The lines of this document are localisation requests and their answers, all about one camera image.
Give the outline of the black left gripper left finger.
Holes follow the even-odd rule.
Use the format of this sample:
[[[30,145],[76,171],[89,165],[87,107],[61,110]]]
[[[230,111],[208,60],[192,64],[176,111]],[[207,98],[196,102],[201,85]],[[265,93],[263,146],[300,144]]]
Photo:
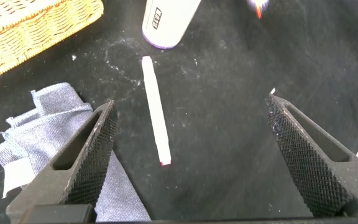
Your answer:
[[[11,220],[94,220],[117,129],[114,101],[99,106],[7,206]]]

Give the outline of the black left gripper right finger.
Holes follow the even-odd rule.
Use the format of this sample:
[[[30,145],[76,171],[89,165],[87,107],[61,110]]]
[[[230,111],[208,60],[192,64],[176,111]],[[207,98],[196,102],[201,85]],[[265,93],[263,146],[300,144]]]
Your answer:
[[[289,101],[269,95],[268,125],[316,217],[358,217],[358,157]]]

